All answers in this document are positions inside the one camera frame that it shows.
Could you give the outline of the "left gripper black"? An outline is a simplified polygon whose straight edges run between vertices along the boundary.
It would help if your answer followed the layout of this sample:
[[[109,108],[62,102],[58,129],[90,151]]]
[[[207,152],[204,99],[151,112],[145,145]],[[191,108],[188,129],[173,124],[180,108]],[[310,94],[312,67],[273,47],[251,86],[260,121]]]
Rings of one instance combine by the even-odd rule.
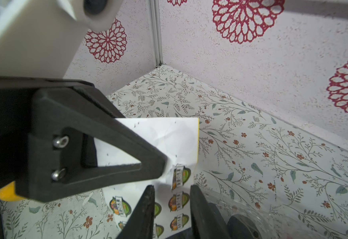
[[[27,157],[15,181],[19,196],[50,202],[164,172],[167,156],[124,126],[123,115],[90,82],[0,76],[0,138],[25,132],[30,115]],[[97,166],[95,139],[137,163]]]

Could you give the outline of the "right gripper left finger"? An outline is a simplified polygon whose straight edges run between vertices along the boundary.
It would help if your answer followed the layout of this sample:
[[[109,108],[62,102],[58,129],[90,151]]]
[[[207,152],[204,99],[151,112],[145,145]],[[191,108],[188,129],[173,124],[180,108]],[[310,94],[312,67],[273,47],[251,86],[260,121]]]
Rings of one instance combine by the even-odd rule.
[[[153,185],[148,185],[117,239],[152,239],[154,212],[155,189]]]

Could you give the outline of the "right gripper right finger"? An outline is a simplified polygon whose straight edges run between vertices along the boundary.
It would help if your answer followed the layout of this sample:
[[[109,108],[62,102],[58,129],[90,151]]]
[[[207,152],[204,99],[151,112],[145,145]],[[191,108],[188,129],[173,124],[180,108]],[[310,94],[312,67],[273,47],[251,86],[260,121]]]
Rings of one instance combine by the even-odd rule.
[[[230,239],[218,207],[209,203],[197,185],[191,186],[191,218],[194,239]]]

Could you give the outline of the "white sticker label sheet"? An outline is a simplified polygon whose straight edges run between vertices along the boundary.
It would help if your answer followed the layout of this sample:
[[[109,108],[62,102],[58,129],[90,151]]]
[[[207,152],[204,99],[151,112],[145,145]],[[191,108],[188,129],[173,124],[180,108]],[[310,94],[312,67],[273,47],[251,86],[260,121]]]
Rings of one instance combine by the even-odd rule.
[[[155,190],[152,239],[187,238],[191,232],[191,186],[198,162],[197,118],[120,119],[142,139],[168,158],[163,173],[152,180],[130,182],[102,189],[105,202],[121,233],[136,231],[131,217],[145,188]]]

